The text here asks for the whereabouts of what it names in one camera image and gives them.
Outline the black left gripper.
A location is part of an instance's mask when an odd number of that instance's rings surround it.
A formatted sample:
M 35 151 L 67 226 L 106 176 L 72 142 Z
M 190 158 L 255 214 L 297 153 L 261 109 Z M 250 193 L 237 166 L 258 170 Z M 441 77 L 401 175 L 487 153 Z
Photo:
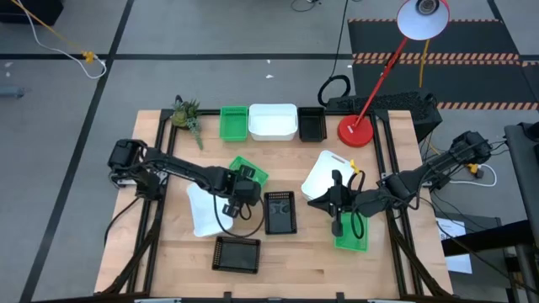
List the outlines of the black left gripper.
M 230 183 L 225 193 L 228 204 L 222 207 L 222 213 L 229 217 L 237 217 L 242 208 L 255 206 L 259 201 L 261 185 L 253 180 L 255 170 L 242 164 L 239 169 L 232 171 Z

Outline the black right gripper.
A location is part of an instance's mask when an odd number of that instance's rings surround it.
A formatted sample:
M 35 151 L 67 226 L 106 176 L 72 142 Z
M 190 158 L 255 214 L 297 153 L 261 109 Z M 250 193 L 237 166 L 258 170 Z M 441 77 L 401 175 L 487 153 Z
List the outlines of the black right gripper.
M 329 194 L 324 194 L 318 198 L 311 199 L 307 203 L 308 206 L 320 210 L 329 210 L 331 208 L 331 216 L 333 217 L 332 233 L 335 237 L 343 236 L 342 214 L 346 210 L 351 210 L 354 197 L 357 195 L 355 190 L 350 189 L 356 176 L 357 173 L 352 173 L 348 183 L 343 185 L 341 172 L 334 169 L 332 171 L 334 186 L 331 188 L 331 199 Z

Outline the green slotted plastic basket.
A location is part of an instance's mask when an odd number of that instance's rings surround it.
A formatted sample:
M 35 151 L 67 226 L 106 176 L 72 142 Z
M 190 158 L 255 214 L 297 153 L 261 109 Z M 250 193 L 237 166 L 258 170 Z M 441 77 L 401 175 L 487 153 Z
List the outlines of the green slotted plastic basket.
M 224 141 L 245 141 L 248 136 L 248 108 L 225 106 L 220 112 L 220 138 Z
M 334 238 L 334 246 L 366 253 L 369 247 L 369 219 L 353 213 L 342 214 L 343 236 Z
M 241 156 L 237 156 L 229 164 L 229 168 L 239 172 L 242 176 L 259 183 L 262 188 L 269 179 L 269 174 L 267 172 Z

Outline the white plastic basket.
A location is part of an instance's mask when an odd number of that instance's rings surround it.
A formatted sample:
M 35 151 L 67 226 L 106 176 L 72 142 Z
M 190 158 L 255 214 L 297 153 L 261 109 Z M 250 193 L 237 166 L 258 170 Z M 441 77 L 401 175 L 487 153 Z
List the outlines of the white plastic basket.
M 201 189 L 196 183 L 190 184 L 186 192 L 189 197 L 195 236 L 210 237 L 222 233 L 214 213 L 213 195 Z M 222 213 L 225 205 L 228 205 L 226 199 L 216 197 L 219 220 L 228 231 L 233 226 L 233 218 Z
M 307 201 L 324 195 L 334 185 L 333 170 L 340 172 L 343 184 L 348 182 L 354 172 L 354 169 L 350 166 L 350 161 L 328 150 L 322 151 L 301 186 L 302 195 Z
M 248 131 L 255 141 L 291 141 L 298 131 L 294 104 L 252 104 L 248 108 Z

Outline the black slotted plastic basket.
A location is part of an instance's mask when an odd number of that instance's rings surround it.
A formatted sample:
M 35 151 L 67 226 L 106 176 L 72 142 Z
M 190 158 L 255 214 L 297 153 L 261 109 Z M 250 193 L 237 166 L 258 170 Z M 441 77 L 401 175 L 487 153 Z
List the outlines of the black slotted plastic basket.
M 298 130 L 303 142 L 324 141 L 327 138 L 325 109 L 300 107 L 298 109 Z
M 217 237 L 211 268 L 241 274 L 259 271 L 261 241 L 258 239 Z
M 267 235 L 297 233 L 295 195 L 292 191 L 264 194 L 264 229 Z

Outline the red desk lamp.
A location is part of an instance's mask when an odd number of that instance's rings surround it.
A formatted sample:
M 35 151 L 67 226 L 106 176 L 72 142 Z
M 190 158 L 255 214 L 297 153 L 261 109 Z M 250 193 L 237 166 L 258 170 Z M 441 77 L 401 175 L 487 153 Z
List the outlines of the red desk lamp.
M 409 40 L 429 41 L 436 37 L 446 28 L 449 19 L 450 7 L 446 0 L 407 0 L 400 7 L 396 22 L 403 39 L 390 56 L 361 112 L 346 116 L 339 122 L 338 136 L 344 144 L 362 147 L 370 142 L 374 136 L 374 126 L 366 118 L 367 110 L 402 55 L 404 46 Z

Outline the small green succulent plant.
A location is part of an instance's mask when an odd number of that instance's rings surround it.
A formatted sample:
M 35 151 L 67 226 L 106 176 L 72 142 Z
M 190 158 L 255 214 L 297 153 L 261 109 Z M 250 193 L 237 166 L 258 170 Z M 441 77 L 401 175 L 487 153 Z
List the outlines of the small green succulent plant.
M 196 99 L 184 101 L 182 97 L 177 94 L 173 103 L 171 123 L 182 130 L 189 130 L 194 136 L 197 146 L 202 150 L 204 146 L 200 136 L 201 125 L 198 120 L 199 106 L 200 103 Z

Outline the white paper sheet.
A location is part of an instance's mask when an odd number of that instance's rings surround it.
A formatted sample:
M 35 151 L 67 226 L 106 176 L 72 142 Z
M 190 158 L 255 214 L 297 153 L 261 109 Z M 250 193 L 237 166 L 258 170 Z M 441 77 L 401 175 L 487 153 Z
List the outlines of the white paper sheet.
M 461 221 L 437 218 L 439 237 L 442 241 L 450 237 L 464 236 L 467 233 L 465 224 Z M 446 257 L 446 265 L 450 272 L 472 274 L 472 263 L 469 254 Z

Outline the black hazard-striped floor mat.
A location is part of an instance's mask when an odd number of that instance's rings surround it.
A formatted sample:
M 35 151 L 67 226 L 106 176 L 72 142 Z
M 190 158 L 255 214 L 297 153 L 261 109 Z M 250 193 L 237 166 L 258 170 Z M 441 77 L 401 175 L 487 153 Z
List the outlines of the black hazard-striped floor mat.
M 348 22 L 355 92 L 368 96 L 403 37 L 393 19 Z M 539 110 L 539 62 L 525 61 L 497 19 L 453 19 L 429 43 L 409 40 L 382 94 L 423 89 L 441 109 Z

